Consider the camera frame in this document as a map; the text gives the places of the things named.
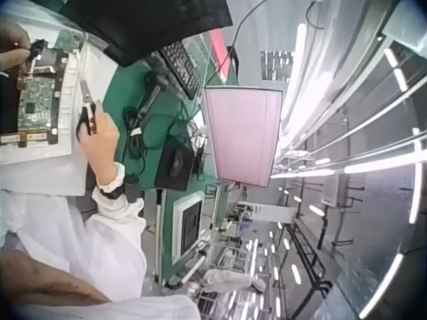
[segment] black cable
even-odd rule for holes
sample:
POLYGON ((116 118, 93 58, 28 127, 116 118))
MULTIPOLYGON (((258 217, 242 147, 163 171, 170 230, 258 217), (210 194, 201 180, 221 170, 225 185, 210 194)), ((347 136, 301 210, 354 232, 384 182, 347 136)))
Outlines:
POLYGON ((238 39, 238 35, 239 35, 239 31, 240 28, 242 27, 243 23, 245 22, 245 20, 252 14, 255 12, 256 9, 258 9, 259 7, 261 7, 262 4, 264 4, 267 0, 262 0, 260 3, 258 3, 255 7, 253 7, 246 15, 245 17, 242 19, 242 21, 240 21, 238 28, 236 30, 236 34, 234 35, 234 40, 231 46, 232 50, 228 50, 227 56, 224 58, 224 60, 222 61, 222 63, 220 64, 220 66, 215 70, 215 72, 212 74, 212 76, 209 78, 209 80, 206 81, 206 85, 209 84, 209 82, 211 82, 211 80, 218 74, 218 71, 221 70, 222 66, 224 65, 224 63, 226 63, 227 59, 230 57, 230 54, 233 50, 235 50, 234 45, 236 44, 236 41, 238 39))
POLYGON ((306 10, 306 21, 307 21, 307 23, 308 23, 308 25, 310 25, 311 27, 313 27, 314 29, 317 29, 317 30, 323 30, 323 29, 325 29, 325 28, 323 28, 323 27, 318 27, 317 25, 314 25, 311 21, 310 21, 310 18, 308 17, 308 15, 309 15, 309 13, 310 13, 310 10, 312 9, 312 7, 316 4, 316 2, 317 1, 312 1, 311 3, 310 3, 310 5, 308 6, 308 8, 307 8, 307 10, 306 10))

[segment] circuit board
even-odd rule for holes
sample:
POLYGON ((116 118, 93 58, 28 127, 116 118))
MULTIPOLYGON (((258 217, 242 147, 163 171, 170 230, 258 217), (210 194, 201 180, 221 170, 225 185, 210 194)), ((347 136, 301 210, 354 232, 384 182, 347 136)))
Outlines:
POLYGON ((35 77, 27 80, 19 100, 18 130, 50 130, 54 92, 54 79, 35 77))
POLYGON ((84 41, 85 39, 81 33, 61 30, 53 47, 72 53, 75 49, 81 50, 84 41))

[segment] pliers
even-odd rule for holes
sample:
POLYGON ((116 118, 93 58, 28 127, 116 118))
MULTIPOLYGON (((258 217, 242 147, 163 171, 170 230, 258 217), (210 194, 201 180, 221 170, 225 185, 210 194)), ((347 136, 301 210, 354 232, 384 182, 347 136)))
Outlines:
POLYGON ((79 121, 77 122, 77 127, 75 128, 75 135, 77 140, 80 141, 79 132, 80 127, 84 123, 87 128, 87 134, 92 135, 92 133, 96 133, 96 123, 95 123, 95 110, 96 104, 93 102, 91 93, 89 91, 89 87, 87 86, 87 81, 85 79, 85 75, 83 69, 80 65, 80 55, 77 54, 77 65, 78 65, 78 73, 79 73, 79 82, 81 94, 83 95, 83 107, 81 108, 81 114, 79 121))

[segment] white wall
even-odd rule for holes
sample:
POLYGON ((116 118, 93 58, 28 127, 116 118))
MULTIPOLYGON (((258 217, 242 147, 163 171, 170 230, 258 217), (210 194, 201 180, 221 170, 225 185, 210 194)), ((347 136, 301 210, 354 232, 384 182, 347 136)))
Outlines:
MULTIPOLYGON (((232 44, 240 21, 260 1, 227 1, 234 23, 222 29, 227 45, 232 44)), ((293 51, 298 24, 305 21, 309 5, 308 0, 268 0, 246 19, 236 41, 240 85, 286 90, 286 83, 262 80, 260 51, 293 51)))

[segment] green circuit board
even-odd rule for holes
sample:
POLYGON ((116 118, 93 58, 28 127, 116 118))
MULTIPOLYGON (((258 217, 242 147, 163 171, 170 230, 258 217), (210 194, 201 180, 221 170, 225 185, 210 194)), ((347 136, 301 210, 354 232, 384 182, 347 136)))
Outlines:
POLYGON ((19 100, 18 130, 49 130, 54 94, 54 79, 43 77, 28 79, 19 100))

